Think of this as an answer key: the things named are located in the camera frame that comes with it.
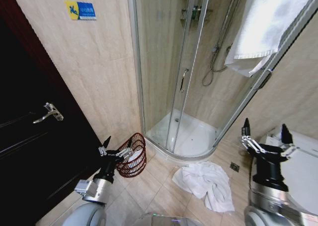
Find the wall sign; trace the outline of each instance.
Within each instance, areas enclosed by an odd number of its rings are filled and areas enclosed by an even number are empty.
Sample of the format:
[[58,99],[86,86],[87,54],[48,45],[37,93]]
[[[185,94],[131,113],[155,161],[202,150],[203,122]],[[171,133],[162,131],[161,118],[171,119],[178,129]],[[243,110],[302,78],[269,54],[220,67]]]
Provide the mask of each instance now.
[[72,20],[96,20],[92,3],[66,0],[65,4]]

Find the bathroom floor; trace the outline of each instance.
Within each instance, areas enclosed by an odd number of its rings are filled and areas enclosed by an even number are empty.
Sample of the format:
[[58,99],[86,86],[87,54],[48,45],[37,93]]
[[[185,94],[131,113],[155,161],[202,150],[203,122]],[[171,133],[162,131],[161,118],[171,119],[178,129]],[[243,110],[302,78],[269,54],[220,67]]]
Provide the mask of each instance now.
[[[235,212],[223,214],[208,210],[203,199],[197,199],[176,186],[172,176],[179,167],[154,152],[151,146],[147,146],[147,166],[139,176],[123,178],[116,172],[106,206],[107,226],[130,226],[144,213],[188,217],[205,226],[245,225],[243,212],[247,206],[249,157],[242,148],[222,140],[209,158],[220,165],[230,178]],[[240,166],[239,172],[230,169],[231,162]],[[70,213],[84,203],[80,195],[73,192],[44,216],[37,226],[60,226]]]

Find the white cloth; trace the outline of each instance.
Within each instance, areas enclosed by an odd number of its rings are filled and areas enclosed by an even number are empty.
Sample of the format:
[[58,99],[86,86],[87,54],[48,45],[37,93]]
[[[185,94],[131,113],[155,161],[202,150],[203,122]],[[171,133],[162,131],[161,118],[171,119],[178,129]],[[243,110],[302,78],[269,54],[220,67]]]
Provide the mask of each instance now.
[[[137,157],[139,157],[139,155],[140,155],[142,152],[143,152],[142,149],[140,149],[140,150],[138,150],[138,151],[135,151],[134,154],[133,154],[131,157],[129,157],[129,160],[128,160],[128,161],[131,162],[131,161],[137,159]],[[134,169],[134,167],[135,167],[137,164],[139,164],[139,162],[140,162],[142,159],[143,159],[143,158],[140,157],[140,158],[139,158],[137,161],[135,161],[134,163],[128,164],[128,167],[131,168],[131,169],[133,169],[133,170],[130,170],[130,172],[134,172],[134,171],[136,170],[136,169]]]
[[234,211],[229,178],[222,167],[212,162],[180,168],[172,178],[181,189],[197,198],[205,197],[205,206],[216,212]]
[[278,51],[281,37],[308,0],[246,0],[225,65],[251,77]]

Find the floor drain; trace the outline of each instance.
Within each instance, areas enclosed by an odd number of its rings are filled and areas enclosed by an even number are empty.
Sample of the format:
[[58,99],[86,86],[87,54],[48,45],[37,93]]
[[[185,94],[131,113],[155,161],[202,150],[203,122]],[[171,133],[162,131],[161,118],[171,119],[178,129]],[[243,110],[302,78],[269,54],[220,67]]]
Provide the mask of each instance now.
[[239,171],[239,165],[236,165],[235,163],[231,162],[230,168],[232,170],[235,170],[236,172]]

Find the metal robot arm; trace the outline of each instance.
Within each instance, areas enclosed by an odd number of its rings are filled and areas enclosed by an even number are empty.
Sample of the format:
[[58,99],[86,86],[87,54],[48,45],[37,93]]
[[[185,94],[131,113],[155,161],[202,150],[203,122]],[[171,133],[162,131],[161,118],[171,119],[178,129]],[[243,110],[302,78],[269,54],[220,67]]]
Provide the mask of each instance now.
[[75,191],[83,196],[88,204],[79,206],[63,223],[63,226],[105,226],[106,213],[104,206],[108,202],[108,187],[114,182],[116,164],[122,162],[131,152],[130,139],[128,148],[122,151],[106,150],[110,137],[99,147],[100,171],[93,180],[80,180]]
[[257,159],[257,173],[252,178],[249,190],[250,206],[246,210],[253,211],[253,208],[257,208],[284,217],[298,225],[318,226],[318,216],[293,203],[288,186],[283,182],[280,163],[290,159],[297,149],[286,125],[283,125],[283,131],[283,146],[258,144],[250,136],[249,122],[247,118],[245,120],[241,143]]

